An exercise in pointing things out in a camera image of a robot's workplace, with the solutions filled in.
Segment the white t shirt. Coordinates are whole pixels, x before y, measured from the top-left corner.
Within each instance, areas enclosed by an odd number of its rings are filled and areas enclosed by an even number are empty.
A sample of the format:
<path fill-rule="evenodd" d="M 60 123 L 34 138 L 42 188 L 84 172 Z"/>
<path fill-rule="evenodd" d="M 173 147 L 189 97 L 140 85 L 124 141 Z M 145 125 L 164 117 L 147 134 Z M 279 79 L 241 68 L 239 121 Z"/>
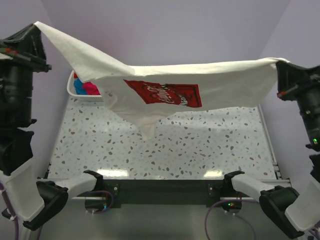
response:
<path fill-rule="evenodd" d="M 177 112 L 253 108 L 277 81 L 280 58 L 202 64 L 132 66 L 42 22 L 36 27 L 83 83 L 97 86 L 105 106 L 136 125 L 147 140 L 155 123 Z"/>

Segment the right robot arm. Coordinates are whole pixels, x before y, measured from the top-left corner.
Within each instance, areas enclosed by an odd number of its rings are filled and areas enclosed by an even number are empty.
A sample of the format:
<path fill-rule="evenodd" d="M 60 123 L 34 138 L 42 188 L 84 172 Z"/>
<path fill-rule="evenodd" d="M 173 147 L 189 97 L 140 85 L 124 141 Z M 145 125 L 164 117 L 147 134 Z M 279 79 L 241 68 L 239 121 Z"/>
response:
<path fill-rule="evenodd" d="M 276 63 L 277 97 L 296 102 L 308 137 L 306 148 L 313 150 L 308 182 L 303 190 L 272 186 L 243 171 L 227 173 L 221 189 L 230 197 L 237 193 L 258 202 L 262 212 L 291 240 L 320 227 L 320 68 L 289 62 Z"/>

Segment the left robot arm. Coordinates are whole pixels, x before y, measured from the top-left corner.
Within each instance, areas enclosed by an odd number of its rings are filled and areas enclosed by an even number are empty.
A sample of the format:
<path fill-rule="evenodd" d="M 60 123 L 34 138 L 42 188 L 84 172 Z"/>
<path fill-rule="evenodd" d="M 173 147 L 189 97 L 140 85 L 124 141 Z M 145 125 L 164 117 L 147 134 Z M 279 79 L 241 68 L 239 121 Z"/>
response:
<path fill-rule="evenodd" d="M 30 24 L 0 42 L 0 181 L 9 203 L 3 215 L 20 219 L 35 231 L 57 215 L 67 201 L 82 193 L 99 196 L 103 177 L 86 170 L 73 179 L 38 180 L 33 174 L 28 127 L 32 118 L 33 74 L 48 72 L 41 31 Z"/>

